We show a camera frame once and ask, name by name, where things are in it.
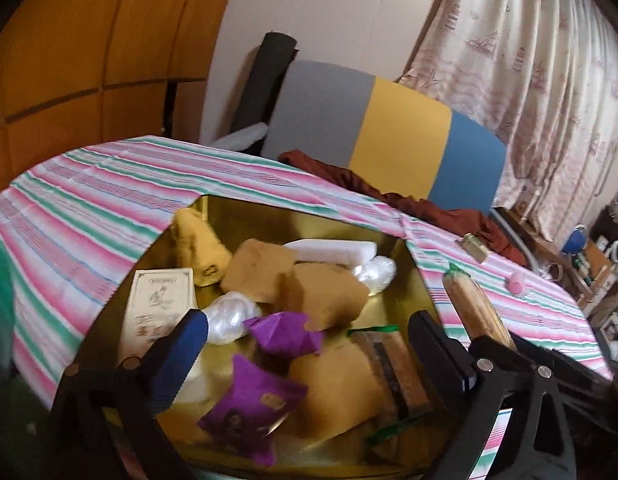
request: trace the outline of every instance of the red-brown cloth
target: red-brown cloth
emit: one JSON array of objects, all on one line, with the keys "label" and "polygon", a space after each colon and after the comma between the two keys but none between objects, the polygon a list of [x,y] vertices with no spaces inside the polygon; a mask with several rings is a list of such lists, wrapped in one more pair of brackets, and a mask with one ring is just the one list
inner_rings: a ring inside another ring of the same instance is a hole
[{"label": "red-brown cloth", "polygon": [[402,196],[398,193],[380,193],[353,171],[315,160],[300,150],[284,152],[278,157],[278,160],[299,170],[319,176],[336,186],[385,202],[391,207],[407,213],[407,215],[424,220],[458,236],[473,233],[480,237],[483,243],[494,253],[498,253],[523,267],[526,264],[522,252],[510,243],[509,238],[495,222],[489,220],[478,210],[454,209],[448,211],[439,208],[430,200],[416,200],[413,197]]}]

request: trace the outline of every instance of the metal bolt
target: metal bolt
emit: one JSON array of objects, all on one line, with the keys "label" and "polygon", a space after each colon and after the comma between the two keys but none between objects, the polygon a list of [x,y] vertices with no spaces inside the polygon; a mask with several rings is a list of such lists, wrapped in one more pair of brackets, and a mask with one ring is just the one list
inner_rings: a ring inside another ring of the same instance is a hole
[{"label": "metal bolt", "polygon": [[494,369],[494,363],[489,361],[489,359],[480,358],[476,361],[476,366],[483,372],[490,372]]},{"label": "metal bolt", "polygon": [[67,377],[73,377],[76,373],[80,371],[80,365],[77,363],[73,363],[64,369],[64,374]]},{"label": "metal bolt", "polygon": [[542,378],[548,379],[551,377],[551,370],[545,365],[540,365],[538,367],[538,375],[541,376]]},{"label": "metal bolt", "polygon": [[122,361],[122,368],[125,370],[135,370],[138,366],[140,366],[140,358],[136,356],[127,357]]}]

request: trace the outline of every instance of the patterned curtain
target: patterned curtain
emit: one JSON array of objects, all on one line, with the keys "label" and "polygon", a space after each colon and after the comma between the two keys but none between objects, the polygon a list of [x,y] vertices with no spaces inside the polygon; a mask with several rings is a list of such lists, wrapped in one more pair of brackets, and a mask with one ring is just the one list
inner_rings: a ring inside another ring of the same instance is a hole
[{"label": "patterned curtain", "polygon": [[618,38],[600,9],[591,0],[443,0],[401,83],[505,143],[494,205],[523,208],[562,247],[618,135]]}]

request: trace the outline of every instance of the striped tablecloth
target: striped tablecloth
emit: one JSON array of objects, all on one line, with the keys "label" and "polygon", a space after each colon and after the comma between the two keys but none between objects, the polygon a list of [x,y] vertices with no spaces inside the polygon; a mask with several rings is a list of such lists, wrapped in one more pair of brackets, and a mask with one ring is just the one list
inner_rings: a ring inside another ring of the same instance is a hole
[{"label": "striped tablecloth", "polygon": [[[509,295],[515,264],[477,266],[454,235],[275,161],[161,137],[80,148],[38,164],[0,194],[0,246],[13,262],[14,360],[51,406],[64,368],[89,327],[173,212],[201,194],[281,206],[406,238],[449,335],[467,334],[441,286],[449,260],[483,285],[504,322],[609,376],[589,326],[558,286],[527,273],[532,292]],[[502,439],[502,413],[474,477],[486,474]]]}]

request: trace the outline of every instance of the purple wrapper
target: purple wrapper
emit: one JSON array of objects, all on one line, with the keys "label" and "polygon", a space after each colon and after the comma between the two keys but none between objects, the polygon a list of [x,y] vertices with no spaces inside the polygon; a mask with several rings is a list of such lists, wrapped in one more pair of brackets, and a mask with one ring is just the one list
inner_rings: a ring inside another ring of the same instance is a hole
[{"label": "purple wrapper", "polygon": [[271,467],[276,462],[271,431],[306,394],[304,384],[266,373],[236,354],[231,388],[198,426],[239,454]]},{"label": "purple wrapper", "polygon": [[291,360],[320,353],[323,333],[305,330],[307,319],[309,316],[302,312],[278,312],[266,317],[252,317],[244,324],[263,351]]}]

